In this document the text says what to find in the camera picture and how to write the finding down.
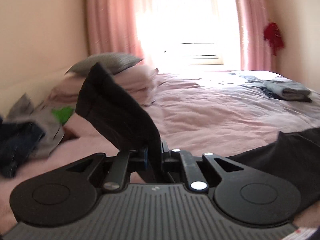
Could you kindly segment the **grey checked pillow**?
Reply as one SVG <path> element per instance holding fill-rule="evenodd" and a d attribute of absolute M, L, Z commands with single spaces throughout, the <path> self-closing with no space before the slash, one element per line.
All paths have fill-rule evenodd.
<path fill-rule="evenodd" d="M 112 74 L 118 74 L 127 68 L 135 66 L 142 60 L 143 59 L 140 57 L 126 53 L 94 54 L 71 66 L 71 68 L 67 70 L 67 73 L 75 73 L 85 76 L 89 73 L 90 69 L 99 62 Z"/>

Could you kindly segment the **pink pillow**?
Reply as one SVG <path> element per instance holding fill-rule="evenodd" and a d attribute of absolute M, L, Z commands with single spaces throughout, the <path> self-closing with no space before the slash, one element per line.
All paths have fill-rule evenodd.
<path fill-rule="evenodd" d="M 123 87 L 140 105 L 150 106 L 155 102 L 158 69 L 138 65 L 114 76 L 115 82 Z M 75 106 L 85 77 L 70 75 L 54 87 L 44 104 L 47 106 Z"/>

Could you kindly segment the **light blue folded garment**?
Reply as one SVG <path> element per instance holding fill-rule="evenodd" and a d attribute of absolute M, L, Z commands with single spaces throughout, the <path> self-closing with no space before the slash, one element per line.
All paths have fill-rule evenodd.
<path fill-rule="evenodd" d="M 255 76 L 244 76 L 248 83 L 264 83 L 264 80 L 261 80 Z"/>

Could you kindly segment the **dark blue garment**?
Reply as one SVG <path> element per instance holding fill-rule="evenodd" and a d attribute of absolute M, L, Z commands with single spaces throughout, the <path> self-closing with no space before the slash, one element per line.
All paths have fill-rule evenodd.
<path fill-rule="evenodd" d="M 44 135 L 44 130 L 32 121 L 1 120 L 1 175 L 4 178 L 13 178 Z"/>

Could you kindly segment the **red hanging cloth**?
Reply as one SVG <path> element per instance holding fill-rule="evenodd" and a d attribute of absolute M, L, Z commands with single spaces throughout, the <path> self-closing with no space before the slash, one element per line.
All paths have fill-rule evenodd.
<path fill-rule="evenodd" d="M 280 29 L 274 22 L 269 23 L 264 29 L 264 40 L 269 42 L 269 46 L 271 47 L 274 56 L 277 55 L 279 50 L 285 48 Z"/>

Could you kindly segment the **right pink curtain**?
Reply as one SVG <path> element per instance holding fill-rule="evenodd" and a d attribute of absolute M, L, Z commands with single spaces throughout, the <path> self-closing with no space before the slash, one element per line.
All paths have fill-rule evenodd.
<path fill-rule="evenodd" d="M 242 70 L 272 70 L 272 52 L 264 40 L 264 30 L 271 22 L 268 0 L 235 0 L 240 30 Z"/>

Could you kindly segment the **pink curtain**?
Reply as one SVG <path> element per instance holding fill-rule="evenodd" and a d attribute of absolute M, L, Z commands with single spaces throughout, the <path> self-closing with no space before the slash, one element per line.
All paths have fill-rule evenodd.
<path fill-rule="evenodd" d="M 152 0 L 86 0 L 90 54 L 147 58 Z"/>
<path fill-rule="evenodd" d="M 264 30 L 271 22 L 268 0 L 235 0 L 240 30 L 242 70 L 272 70 L 272 52 L 264 40 Z"/>

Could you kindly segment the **green garment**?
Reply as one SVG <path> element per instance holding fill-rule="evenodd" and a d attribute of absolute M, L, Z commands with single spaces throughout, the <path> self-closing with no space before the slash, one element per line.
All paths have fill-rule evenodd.
<path fill-rule="evenodd" d="M 58 109 L 52 109 L 51 113 L 61 125 L 64 125 L 73 115 L 74 109 L 70 106 L 66 106 Z"/>

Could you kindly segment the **dark maroon garment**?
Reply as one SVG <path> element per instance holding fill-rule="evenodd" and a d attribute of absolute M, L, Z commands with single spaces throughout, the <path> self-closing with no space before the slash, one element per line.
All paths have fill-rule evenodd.
<path fill-rule="evenodd" d="M 68 140 L 74 140 L 74 139 L 78 139 L 78 135 L 76 135 L 71 129 L 69 129 L 68 127 L 63 126 L 62 127 L 63 131 L 64 131 L 64 136 L 62 141 L 68 141 Z"/>

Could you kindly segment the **folded grey garment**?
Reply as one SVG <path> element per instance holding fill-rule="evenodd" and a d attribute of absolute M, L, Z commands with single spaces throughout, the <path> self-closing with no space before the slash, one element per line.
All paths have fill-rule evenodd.
<path fill-rule="evenodd" d="M 285 99 L 301 99 L 311 94 L 311 90 L 295 81 L 266 81 L 265 87 Z"/>

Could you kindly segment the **left pink curtain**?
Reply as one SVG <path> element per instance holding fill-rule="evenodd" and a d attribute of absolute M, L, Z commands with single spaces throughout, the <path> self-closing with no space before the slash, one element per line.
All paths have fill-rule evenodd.
<path fill-rule="evenodd" d="M 152 0 L 86 0 L 90 54 L 147 58 Z"/>

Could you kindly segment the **pink duvet cover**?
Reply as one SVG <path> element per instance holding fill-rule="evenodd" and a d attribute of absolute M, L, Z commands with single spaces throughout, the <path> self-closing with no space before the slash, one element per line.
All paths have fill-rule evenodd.
<path fill-rule="evenodd" d="M 319 127 L 319 92 L 311 92 L 311 103 L 272 99 L 260 89 L 263 83 L 248 83 L 244 76 L 288 81 L 276 73 L 256 71 L 186 78 L 157 74 L 155 102 L 143 107 L 171 148 L 193 155 L 209 151 L 228 157 L 275 141 L 279 131 Z M 118 152 L 75 113 L 64 126 L 78 139 L 63 142 L 48 158 L 29 160 L 14 178 L 1 176 L 1 233 L 16 224 L 9 196 L 20 182 L 96 152 Z"/>

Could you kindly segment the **grey garment pile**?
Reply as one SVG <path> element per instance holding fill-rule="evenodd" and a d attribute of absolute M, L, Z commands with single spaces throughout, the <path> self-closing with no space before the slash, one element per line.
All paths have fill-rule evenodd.
<path fill-rule="evenodd" d="M 44 131 L 44 136 L 35 150 L 30 154 L 31 159 L 48 158 L 65 135 L 62 125 L 53 116 L 52 109 L 48 107 L 35 108 L 27 94 L 23 94 L 15 102 L 7 114 L 6 121 L 31 121 Z"/>

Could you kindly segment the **black trousers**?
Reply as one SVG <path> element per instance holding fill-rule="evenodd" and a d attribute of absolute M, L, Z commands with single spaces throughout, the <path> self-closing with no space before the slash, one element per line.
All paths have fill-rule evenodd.
<path fill-rule="evenodd" d="M 100 65 L 95 64 L 79 93 L 76 113 L 119 150 L 148 149 L 148 183 L 171 181 L 161 163 L 161 134 L 148 112 Z M 300 208 L 319 200 L 319 127 L 279 131 L 275 141 L 229 159 L 293 183 L 301 192 Z"/>

